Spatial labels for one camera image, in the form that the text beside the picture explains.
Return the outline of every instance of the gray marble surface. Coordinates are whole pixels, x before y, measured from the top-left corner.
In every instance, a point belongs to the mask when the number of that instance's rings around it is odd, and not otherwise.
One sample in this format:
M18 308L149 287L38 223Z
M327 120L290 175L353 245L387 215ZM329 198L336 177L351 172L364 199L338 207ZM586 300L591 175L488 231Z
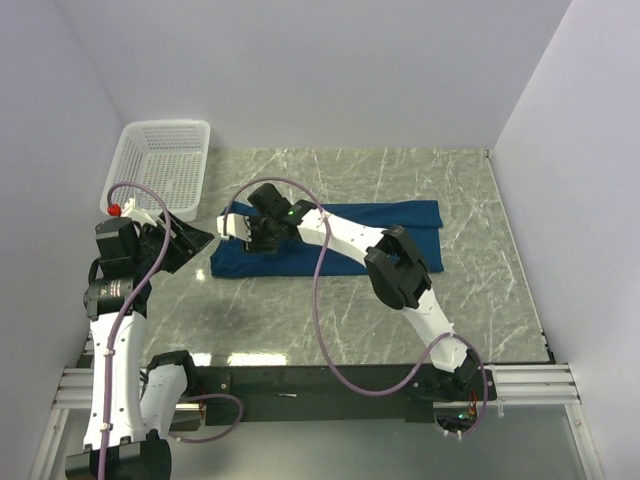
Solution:
M445 272L432 280L456 330L486 361L548 360L491 167L482 150L241 149L209 154L198 216L215 217L250 179L285 176L324 202L436 199ZM280 186L290 199L304 198ZM217 241L152 284L144 361L188 349L197 363L324 364L311 320L310 278L228 280L210 275ZM326 277L320 309L336 363L414 362L424 345L402 314L373 294L368 277Z

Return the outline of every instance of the white backdrop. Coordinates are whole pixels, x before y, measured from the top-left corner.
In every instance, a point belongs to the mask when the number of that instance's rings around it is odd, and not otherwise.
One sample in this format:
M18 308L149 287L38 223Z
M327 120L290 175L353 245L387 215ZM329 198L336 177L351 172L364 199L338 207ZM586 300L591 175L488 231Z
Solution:
M227 146L493 147L569 0L57 0L125 122Z
M121 130L49 0L0 3L0 465L23 480L88 323L98 202Z
M611 480L638 478L640 4L574 0L494 169L542 324Z

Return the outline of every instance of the white plastic basket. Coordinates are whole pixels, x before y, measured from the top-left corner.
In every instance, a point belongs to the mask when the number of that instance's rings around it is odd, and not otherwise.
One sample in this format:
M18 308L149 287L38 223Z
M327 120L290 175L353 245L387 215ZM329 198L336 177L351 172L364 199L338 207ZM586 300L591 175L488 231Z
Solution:
M155 120L127 125L104 185L102 211L107 211L109 188L129 180L160 195L180 220L194 220L202 193L210 133L209 124L199 120ZM135 188L119 188L113 193L113 201L124 206L134 195L138 205L150 214L160 214L158 203Z

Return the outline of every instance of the blue cloth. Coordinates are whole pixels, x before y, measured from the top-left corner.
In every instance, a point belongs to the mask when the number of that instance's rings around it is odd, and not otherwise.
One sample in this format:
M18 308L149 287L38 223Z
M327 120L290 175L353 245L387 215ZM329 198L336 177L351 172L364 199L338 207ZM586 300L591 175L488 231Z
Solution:
M438 228L442 219L436 200L411 200L399 203L327 204L327 211L352 222L369 227L388 228L402 225L416 242L427 261L430 272L442 272L440 237ZM256 215L256 211L234 202L231 212ZM221 242L211 256L211 274L214 277L308 277L313 275L320 247L295 240L283 240L276 254L248 254L242 251L242 241ZM322 265L321 275L366 275L367 270L358 262L329 250Z

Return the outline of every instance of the purple cable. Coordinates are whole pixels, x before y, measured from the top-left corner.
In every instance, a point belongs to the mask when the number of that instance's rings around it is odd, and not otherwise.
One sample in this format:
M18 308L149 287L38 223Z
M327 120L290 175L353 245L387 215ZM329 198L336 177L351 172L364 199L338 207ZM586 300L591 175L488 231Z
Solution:
M145 187L144 185L141 185L136 182L119 182L114 184L107 192L107 204L109 206L113 204L112 202L113 192L121 187L138 188L143 192L147 193L148 195L150 195L151 197L153 197L153 199L156 202L158 202L158 205L160 205L160 208L164 212L165 232L164 232L164 240L162 242L162 248L160 249L158 258L156 258L156 261L153 263L153 265L151 266L147 274L144 277L142 277L142 280L140 280L140 283L138 283L136 288L134 288L131 294L125 299L124 304L122 305L122 308L120 308L120 311L118 312L118 316L116 317L116 320L113 323L111 332L109 332L109 338L107 339L106 348L108 350L113 350L114 344L116 342L116 336L118 335L118 329L120 328L120 325L122 324L122 321L124 320L124 317L127 314L127 310L129 310L129 308L133 304L133 301L138 296L140 291L144 288L144 286L147 283L149 283L149 280L151 279L153 274L156 273L160 268L160 265L162 264L162 260L164 259L164 256L166 255L167 250L169 249L169 242L171 241L171 216L169 215L169 210L167 209L167 206L162 201L162 199L158 196L158 194L156 194L149 188ZM107 355L105 357L105 364L104 364L104 401L102 406L103 408L102 423L106 425L111 424L111 399L113 394L112 388L111 388L112 382L113 382L113 355ZM98 480L105 479L105 467L106 467L105 462L107 460L108 446L109 446L109 429L106 429L102 432L102 439L100 442L100 457L98 459Z
M169 436L182 443L209 443L224 437L225 435L230 433L231 430L236 428L240 423L240 420L242 419L242 415L244 415L244 405L242 405L242 402L238 397L234 397L233 395L228 395L226 393L210 393L206 395L198 395L196 397L189 397L185 400L185 402L198 402L200 400L209 400L211 398L224 398L226 400L231 400L232 402L235 402L236 405L238 405L238 415L236 416L236 419L233 421L233 423L229 426L229 428L209 438L184 438L176 435L175 433L170 433Z
M256 180L251 180L250 182L248 182L247 184L245 184L243 187L241 187L232 197L231 200L229 201L229 204L227 205L227 208L224 211L224 219L222 222L222 233L223 235L227 235L227 217L229 215L229 212L231 210L231 207L233 205L233 202L236 200L236 198L238 198L238 196L240 195L240 193L242 193L244 190L246 190L247 188L251 187L252 185L255 185L256 183L262 183L262 182L284 182L287 183L289 185L293 185L294 187L302 190L304 193L306 193L309 198L311 199L311 201L316 205L316 207L318 208L318 210L320 212L324 212L324 208L322 207L320 200L313 194L313 192L311 192L311 190L309 190L307 187L305 187L304 185L296 182L295 180L289 180L288 178L282 178L282 177L264 177L264 178L259 178ZM478 418L476 419L476 421L474 422L473 426L471 428L469 428L467 431L465 432L461 432L461 436L467 436L470 433L472 433L477 427L478 424L480 423L480 421L484 418L485 413L486 413L486 409L487 409L487 402L489 401L489 385L487 382L487 372L484 368L484 363L482 362L482 359L480 357L480 354L478 353L478 351L475 349L475 347L473 347L473 345L471 345L471 343L466 340L465 338L461 337L460 335L458 335L457 333L443 333L442 335L437 336L435 339L433 339L433 341L427 346L427 348L424 350L424 352L422 353L422 355L420 355L420 358L418 359L418 362L415 364L415 366L411 369L411 371L409 372L409 374L400 381L400 383L398 383L397 385L387 388L385 390L378 390L378 391L373 391L373 390L365 390L364 388L360 388L357 385L354 385L353 383L351 383L349 380L347 380L341 373L340 370L338 369L338 367L335 365L335 363L333 363L333 360L331 360L331 356L329 355L329 349L327 348L326 343L324 342L324 339L322 338L322 330L320 328L320 314L319 314L319 310L318 310L318 292L319 292L319 286L320 286L320 270L322 268L322 264L324 263L324 257L327 253L327 250L329 248L329 241L331 240L331 225L329 225L329 220L327 219L326 216L323 216L323 221L327 230L327 234L325 235L325 239L324 242L322 244L322 249L320 250L320 255L318 256L318 262L316 263L316 268L315 271L313 272L313 287L312 287L312 315L313 315L313 326L316 332L316 337L318 339L318 344L320 346L320 351L322 352L322 356L324 357L325 361L327 362L327 366L329 367L329 369L331 370L331 372L336 376L336 378L348 389L352 390L353 392L359 393L360 395L364 395L367 397L383 397L385 395L391 395L392 393L397 392L398 390L402 389L403 387L405 387L407 385L407 383L409 383L411 381L411 379L415 376L415 374L418 372L418 370L420 369L420 367L422 366L422 362L424 362L426 360L426 358L429 356L429 354L431 353L431 350L433 350L433 348L440 343L441 341L447 339L447 338L455 338L457 340L459 340L460 342L462 342L463 344L465 344L473 353L473 355L476 357L476 360L478 361L481 373L482 373L482 383L483 383L483 399L482 399L482 409L480 410L480 413L478 414Z

